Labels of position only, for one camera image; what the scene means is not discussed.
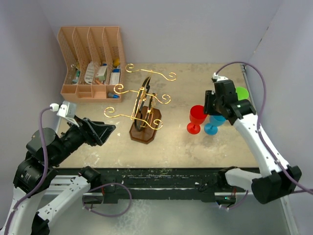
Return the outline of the green plastic wine glass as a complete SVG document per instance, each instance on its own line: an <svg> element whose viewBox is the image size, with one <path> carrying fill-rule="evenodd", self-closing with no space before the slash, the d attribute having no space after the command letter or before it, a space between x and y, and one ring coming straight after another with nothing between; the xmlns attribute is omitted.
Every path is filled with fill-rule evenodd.
<svg viewBox="0 0 313 235"><path fill-rule="evenodd" d="M236 87L236 93L238 100L244 100L249 98L249 92L245 87Z"/></svg>

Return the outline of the red plastic wine glass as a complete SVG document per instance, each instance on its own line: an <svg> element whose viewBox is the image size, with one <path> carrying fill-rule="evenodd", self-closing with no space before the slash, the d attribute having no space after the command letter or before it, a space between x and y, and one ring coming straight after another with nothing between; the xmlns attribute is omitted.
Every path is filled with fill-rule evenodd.
<svg viewBox="0 0 313 235"><path fill-rule="evenodd" d="M196 135L201 130L201 124L205 121L207 114L204 113L204 107L202 105L195 105L190 109L189 120L187 124L187 132L192 135Z"/></svg>

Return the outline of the blue plastic wine glass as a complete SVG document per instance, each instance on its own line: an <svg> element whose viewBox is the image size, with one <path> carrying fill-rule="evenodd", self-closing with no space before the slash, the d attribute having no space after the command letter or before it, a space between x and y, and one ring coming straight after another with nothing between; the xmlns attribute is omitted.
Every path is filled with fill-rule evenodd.
<svg viewBox="0 0 313 235"><path fill-rule="evenodd" d="M215 135L218 132L218 127L225 123L226 119L223 116L209 117L209 122L204 126L204 131L208 135Z"/></svg>

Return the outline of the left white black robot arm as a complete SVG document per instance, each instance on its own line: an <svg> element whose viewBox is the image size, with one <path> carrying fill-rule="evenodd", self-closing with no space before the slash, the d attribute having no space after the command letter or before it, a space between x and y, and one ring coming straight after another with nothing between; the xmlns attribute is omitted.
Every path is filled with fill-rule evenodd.
<svg viewBox="0 0 313 235"><path fill-rule="evenodd" d="M95 192L101 185L100 173L84 167L55 199L39 208L39 203L57 176L56 169L81 145L102 146L115 125L75 117L77 124L60 136L51 128L40 128L27 144L26 157L16 171L10 213L2 235L47 235L50 229L85 190Z"/></svg>

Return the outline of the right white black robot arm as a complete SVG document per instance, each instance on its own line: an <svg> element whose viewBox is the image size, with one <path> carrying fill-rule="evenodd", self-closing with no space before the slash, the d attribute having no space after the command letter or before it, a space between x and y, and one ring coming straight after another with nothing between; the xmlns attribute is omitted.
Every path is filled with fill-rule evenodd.
<svg viewBox="0 0 313 235"><path fill-rule="evenodd" d="M261 204L274 201L294 192L302 172L279 154L267 134L260 138L262 127L251 102L239 100L234 83L226 77L213 79L214 90L205 92L204 113L222 116L241 134L252 152L259 173L232 166L219 172L218 188L230 191L234 186L253 193Z"/></svg>

